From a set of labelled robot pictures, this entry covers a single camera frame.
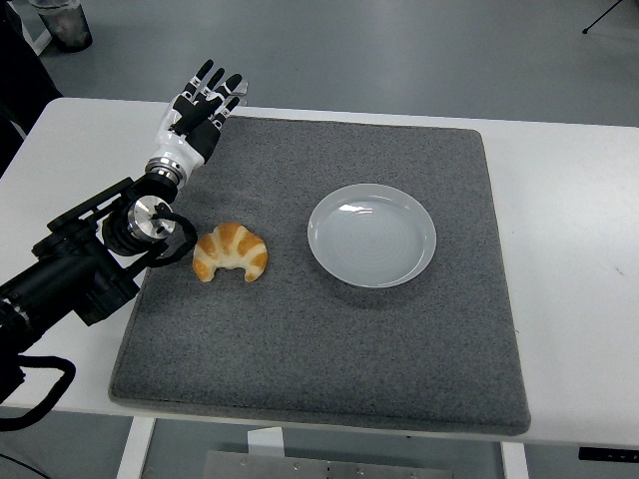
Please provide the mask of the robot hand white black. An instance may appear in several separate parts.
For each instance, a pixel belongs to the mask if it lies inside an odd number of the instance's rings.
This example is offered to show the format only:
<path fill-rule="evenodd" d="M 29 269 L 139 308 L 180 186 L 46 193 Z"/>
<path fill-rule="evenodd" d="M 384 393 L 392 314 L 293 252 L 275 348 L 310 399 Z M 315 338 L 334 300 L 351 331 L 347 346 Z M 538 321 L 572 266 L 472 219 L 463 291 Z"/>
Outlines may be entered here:
<path fill-rule="evenodd" d="M 225 75 L 209 59 L 169 104 L 156 135 L 158 150 L 152 159 L 176 166 L 186 179 L 213 155 L 222 127 L 239 104 L 244 78 Z"/>

